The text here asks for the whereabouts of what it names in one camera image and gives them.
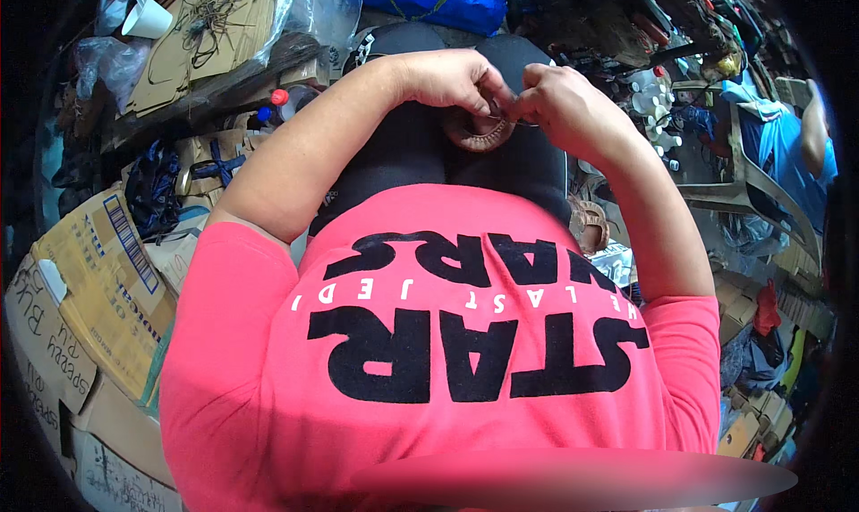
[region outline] green fabric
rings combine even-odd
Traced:
[[[805,348],[805,336],[806,331],[804,329],[796,330],[796,333],[794,334],[794,345],[790,347],[790,354],[794,359],[790,362],[790,366],[782,376],[782,380],[779,382],[784,385],[784,389],[788,394],[790,394],[790,390],[794,388],[796,377],[800,373],[800,366],[802,365],[802,350]]]

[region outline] red fabric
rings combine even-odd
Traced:
[[[251,228],[206,228],[161,385],[183,500],[367,509],[356,471],[460,450],[714,453],[715,298],[641,312],[577,253],[520,197],[436,184],[353,208],[297,271]]]
[[[757,292],[757,311],[753,320],[755,331],[766,337],[773,327],[782,324],[782,317],[778,315],[778,298],[772,279],[767,281],[766,286]]]

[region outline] white plastic bottle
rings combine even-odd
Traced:
[[[660,134],[659,138],[656,140],[656,143],[662,147],[666,152],[673,149],[674,147],[679,147],[683,144],[683,139],[680,136],[672,136],[668,133]]]

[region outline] wrist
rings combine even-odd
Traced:
[[[392,108],[412,99],[414,87],[408,67],[400,55],[385,55],[362,66],[370,70],[391,98]]]
[[[651,170],[665,171],[664,164],[650,146],[650,142],[638,131],[618,137],[600,150],[602,153],[598,154],[599,162],[592,165],[607,178],[649,173]]]

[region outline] brown sandal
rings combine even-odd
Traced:
[[[592,255],[608,247],[610,230],[606,220],[606,211],[596,203],[583,201],[575,196],[569,196],[568,201],[573,210],[573,215],[570,217],[570,232],[579,242],[582,253]],[[583,241],[586,227],[597,227],[600,230],[600,239],[593,246]]]
[[[478,135],[469,131],[472,115],[461,107],[449,107],[442,120],[445,135],[456,146],[470,152],[489,152],[497,149],[513,135],[516,124],[499,119],[489,133]]]

